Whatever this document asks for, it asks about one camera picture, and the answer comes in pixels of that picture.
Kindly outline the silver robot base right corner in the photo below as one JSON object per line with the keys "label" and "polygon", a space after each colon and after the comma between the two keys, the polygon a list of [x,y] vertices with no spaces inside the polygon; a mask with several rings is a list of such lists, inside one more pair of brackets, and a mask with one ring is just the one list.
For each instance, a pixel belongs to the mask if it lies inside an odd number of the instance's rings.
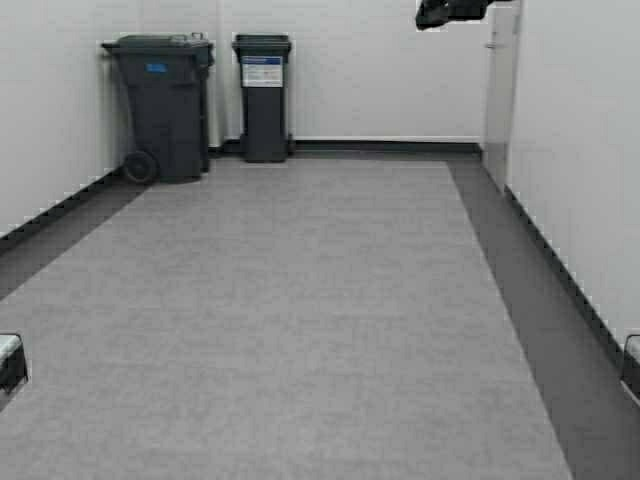
{"label": "silver robot base right corner", "polygon": [[629,335],[624,343],[620,383],[631,399],[639,404],[639,335]]}

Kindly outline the silver robot base left corner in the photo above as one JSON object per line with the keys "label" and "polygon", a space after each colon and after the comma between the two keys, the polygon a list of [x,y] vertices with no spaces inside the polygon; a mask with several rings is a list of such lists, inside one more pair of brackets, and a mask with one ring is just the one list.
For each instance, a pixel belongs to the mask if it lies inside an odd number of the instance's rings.
{"label": "silver robot base left corner", "polygon": [[1,391],[6,395],[29,380],[25,345],[19,333],[1,333]]}

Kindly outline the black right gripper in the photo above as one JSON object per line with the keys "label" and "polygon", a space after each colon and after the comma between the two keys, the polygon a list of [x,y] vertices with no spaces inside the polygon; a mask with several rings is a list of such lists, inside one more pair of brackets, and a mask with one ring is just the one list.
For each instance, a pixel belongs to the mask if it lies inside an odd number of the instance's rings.
{"label": "black right gripper", "polygon": [[509,8],[512,0],[423,0],[414,17],[417,30],[432,30],[449,23],[480,22],[491,7]]}

